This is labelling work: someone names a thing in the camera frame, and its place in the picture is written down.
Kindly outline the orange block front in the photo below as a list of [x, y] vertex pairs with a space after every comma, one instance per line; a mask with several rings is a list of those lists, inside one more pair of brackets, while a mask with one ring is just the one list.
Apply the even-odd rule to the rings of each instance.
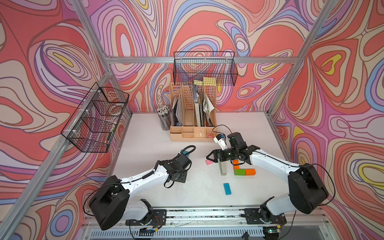
[[233, 169], [234, 170], [240, 169], [240, 162], [238, 160], [233, 161]]

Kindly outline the orange block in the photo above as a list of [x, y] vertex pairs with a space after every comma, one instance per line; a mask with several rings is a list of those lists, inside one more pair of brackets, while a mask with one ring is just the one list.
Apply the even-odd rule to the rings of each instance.
[[254, 176], [256, 175], [255, 169], [245, 169], [246, 176]]
[[233, 161], [233, 169], [234, 170], [240, 169], [240, 162], [238, 160]]

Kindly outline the dark green block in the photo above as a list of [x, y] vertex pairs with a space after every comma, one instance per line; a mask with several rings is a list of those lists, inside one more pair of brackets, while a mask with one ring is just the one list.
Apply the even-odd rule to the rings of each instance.
[[234, 169], [235, 176], [246, 176], [247, 172], [245, 169]]

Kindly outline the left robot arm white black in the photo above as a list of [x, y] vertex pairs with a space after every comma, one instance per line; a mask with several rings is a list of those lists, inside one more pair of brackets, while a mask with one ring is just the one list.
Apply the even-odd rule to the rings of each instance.
[[174, 183], [185, 183], [191, 166], [189, 153], [182, 151], [171, 160], [157, 161], [153, 169], [141, 174], [122, 179], [115, 175], [107, 178], [88, 202], [100, 229], [106, 231], [120, 221], [142, 226], [163, 224], [165, 210], [157, 214], [146, 199], [138, 200], [136, 205], [129, 205], [129, 200], [157, 185], [165, 187], [171, 183], [172, 187]]

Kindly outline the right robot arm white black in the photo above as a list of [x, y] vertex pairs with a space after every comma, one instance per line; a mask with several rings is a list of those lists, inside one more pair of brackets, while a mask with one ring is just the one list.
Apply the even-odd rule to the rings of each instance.
[[238, 132], [228, 136], [226, 143], [224, 134], [214, 137], [220, 149], [207, 155], [207, 160], [214, 163], [240, 161], [262, 168], [285, 181], [289, 192], [279, 197], [271, 197], [260, 205], [255, 217], [269, 224], [286, 212], [299, 211], [310, 214], [329, 197], [321, 177], [313, 165], [294, 164], [268, 154], [260, 147], [247, 145]]

